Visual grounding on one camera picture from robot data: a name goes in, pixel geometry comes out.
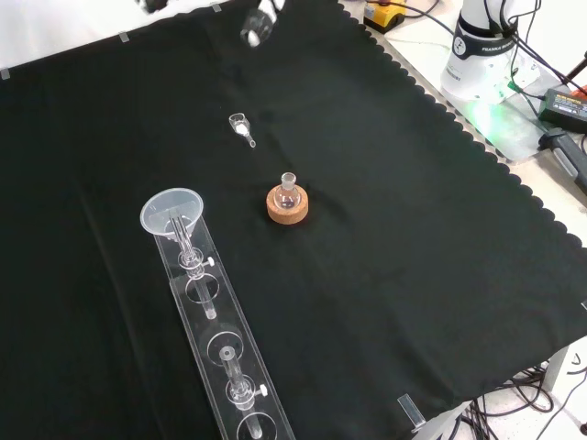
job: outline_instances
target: funnel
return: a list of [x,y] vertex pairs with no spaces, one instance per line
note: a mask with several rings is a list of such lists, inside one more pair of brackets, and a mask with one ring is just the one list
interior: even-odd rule
[[204,210],[204,202],[197,192],[185,188],[172,188],[152,196],[140,211],[140,223],[147,232],[177,241],[170,211],[182,218],[185,229],[192,234],[195,222]]

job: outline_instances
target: electronic device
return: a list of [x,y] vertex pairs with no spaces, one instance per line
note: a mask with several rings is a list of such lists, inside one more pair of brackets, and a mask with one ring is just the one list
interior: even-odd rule
[[587,99],[548,89],[538,119],[576,133],[587,134]]
[[562,168],[587,194],[587,155],[561,128],[553,128],[539,140],[540,149],[552,150]]

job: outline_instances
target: glass tube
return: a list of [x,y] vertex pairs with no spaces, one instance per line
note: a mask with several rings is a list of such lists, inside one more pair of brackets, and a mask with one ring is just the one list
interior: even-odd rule
[[[237,359],[237,353],[232,346],[224,346],[220,349],[220,359],[230,380],[231,394],[236,402],[237,408],[247,414],[253,414],[254,395],[250,384],[245,379]],[[259,439],[263,437],[260,428],[259,418],[250,415],[245,418],[251,437]]]
[[202,303],[202,307],[204,307],[205,316],[208,319],[216,319],[216,309],[214,308],[214,304],[212,303],[212,297],[210,296],[210,291],[208,290],[208,286],[205,283],[204,279],[195,280],[195,291],[198,292],[198,297],[200,298],[200,302]]

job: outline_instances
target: test tube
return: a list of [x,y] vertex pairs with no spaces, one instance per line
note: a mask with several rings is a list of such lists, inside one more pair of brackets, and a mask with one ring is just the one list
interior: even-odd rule
[[205,317],[208,319],[216,319],[216,309],[212,303],[212,297],[210,296],[210,291],[208,290],[205,280],[194,280],[194,283],[195,291],[198,292],[198,297],[200,298],[202,307],[204,307]]
[[173,231],[175,232],[175,236],[177,237],[177,242],[182,249],[182,260],[185,264],[188,277],[193,279],[195,284],[195,291],[198,292],[198,297],[200,298],[200,303],[202,303],[202,307],[204,307],[205,316],[208,319],[216,319],[216,309],[214,308],[214,304],[212,303],[212,297],[210,296],[210,292],[208,291],[208,287],[206,286],[205,282],[201,279],[204,274],[204,268],[202,266],[202,260],[198,258],[198,255],[195,252],[194,247],[192,247],[192,241],[190,240],[190,236],[187,233],[187,229],[185,229],[185,225],[183,224],[182,217],[177,212],[176,209],[170,210],[170,221],[172,222]]
[[170,221],[172,222],[173,231],[177,237],[177,242],[182,249],[184,261],[186,263],[194,261],[196,259],[196,255],[194,248],[192,247],[192,241],[190,240],[190,236],[187,233],[187,229],[185,229],[182,217],[177,212],[177,209],[173,208],[170,210]]
[[259,418],[254,415],[252,410],[254,395],[249,383],[242,374],[235,349],[232,346],[222,347],[220,349],[220,359],[230,380],[232,396],[235,399],[237,408],[245,413],[245,422],[249,428],[250,436],[254,439],[262,438],[263,431],[260,428]]

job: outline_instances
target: yellow tool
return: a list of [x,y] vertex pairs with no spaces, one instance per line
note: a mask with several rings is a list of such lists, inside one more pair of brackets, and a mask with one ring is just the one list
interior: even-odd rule
[[[395,3],[405,5],[405,0],[393,0]],[[382,34],[404,23],[405,8],[398,5],[386,5],[382,0],[380,3],[367,3],[363,24],[373,28]]]

